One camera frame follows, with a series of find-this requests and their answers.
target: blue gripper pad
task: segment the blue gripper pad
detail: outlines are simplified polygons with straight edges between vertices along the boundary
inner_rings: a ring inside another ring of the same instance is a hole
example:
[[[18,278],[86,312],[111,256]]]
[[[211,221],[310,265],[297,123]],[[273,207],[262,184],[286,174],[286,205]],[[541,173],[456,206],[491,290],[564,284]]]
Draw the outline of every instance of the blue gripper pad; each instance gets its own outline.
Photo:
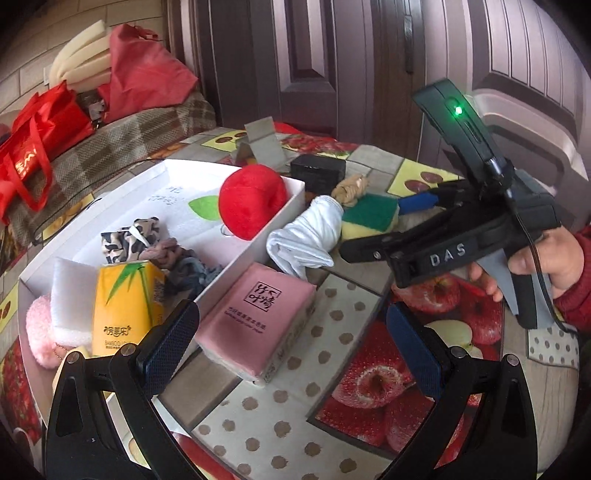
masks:
[[[420,212],[435,207],[439,198],[429,192],[417,193],[410,197],[398,199],[398,206],[400,207],[399,215],[406,215],[408,213]]]
[[[147,345],[149,351],[141,364],[144,373],[144,393],[148,398],[161,394],[173,376],[199,325],[199,308],[192,301],[179,303],[167,320],[153,328],[158,329],[155,344]]]
[[[439,400],[443,393],[443,372],[431,350],[427,347],[415,327],[409,322],[407,315],[401,311],[404,305],[395,303],[388,308],[386,327],[396,343],[402,358],[417,381],[423,395]]]

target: tissue pack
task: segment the tissue pack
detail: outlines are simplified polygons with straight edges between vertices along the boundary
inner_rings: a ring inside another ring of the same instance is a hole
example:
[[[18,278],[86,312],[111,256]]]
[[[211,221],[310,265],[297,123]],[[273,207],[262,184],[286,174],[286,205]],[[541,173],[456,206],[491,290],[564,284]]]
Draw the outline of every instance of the tissue pack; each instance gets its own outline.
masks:
[[[152,262],[101,267],[96,285],[92,355],[113,355],[126,343],[142,341],[162,323],[164,273]]]
[[[304,329],[314,285],[254,263],[202,320],[197,342],[213,362],[264,386]]]

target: yellow tissue pack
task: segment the yellow tissue pack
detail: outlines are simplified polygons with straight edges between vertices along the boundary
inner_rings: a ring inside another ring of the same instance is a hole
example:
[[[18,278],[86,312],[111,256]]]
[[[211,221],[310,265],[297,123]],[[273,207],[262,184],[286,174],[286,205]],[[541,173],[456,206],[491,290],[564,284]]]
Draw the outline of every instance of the yellow tissue pack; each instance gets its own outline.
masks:
[[[162,323],[164,273],[152,262],[106,265],[99,270],[93,315],[92,355],[113,355],[138,344]]]

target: black cable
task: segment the black cable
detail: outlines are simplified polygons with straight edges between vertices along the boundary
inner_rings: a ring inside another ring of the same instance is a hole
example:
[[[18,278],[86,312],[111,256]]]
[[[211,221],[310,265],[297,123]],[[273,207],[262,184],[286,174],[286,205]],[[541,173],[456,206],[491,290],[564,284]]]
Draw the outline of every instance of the black cable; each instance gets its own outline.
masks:
[[[519,227],[523,231],[525,237],[527,238],[527,242],[528,242],[528,244],[530,246],[530,250],[531,250],[531,255],[534,257],[535,272],[538,277],[538,282],[540,282],[540,288],[542,290],[542,295],[544,296],[544,300],[546,301],[546,305],[550,311],[550,314],[552,315],[552,318],[554,319],[555,324],[564,333],[575,333],[572,330],[569,330],[568,328],[566,328],[564,326],[564,323],[561,322],[560,319],[558,318],[556,310],[554,309],[554,304],[552,302],[552,299],[550,298],[550,294],[548,293],[548,289],[546,288],[546,282],[544,281],[544,274],[542,273],[542,265],[540,263],[540,256],[538,255],[538,249],[535,247],[535,243],[534,243],[530,233],[528,232],[527,228],[525,227],[523,220],[521,220],[519,212],[517,211],[517,208],[515,207],[515,204],[513,202],[511,202],[511,212],[512,212],[513,216],[515,217],[515,219],[517,220],[517,222],[519,223]]]

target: wooden door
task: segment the wooden door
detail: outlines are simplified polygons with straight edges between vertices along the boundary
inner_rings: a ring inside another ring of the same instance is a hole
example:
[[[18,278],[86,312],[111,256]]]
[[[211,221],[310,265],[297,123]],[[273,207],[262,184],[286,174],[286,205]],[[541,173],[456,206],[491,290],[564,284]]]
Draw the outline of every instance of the wooden door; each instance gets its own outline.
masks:
[[[425,85],[420,0],[372,0],[375,103],[372,143],[416,160],[423,114],[413,92]]]
[[[192,12],[185,23],[194,38],[179,41],[194,44],[220,125],[271,115],[311,134],[371,140],[370,0],[180,1]]]

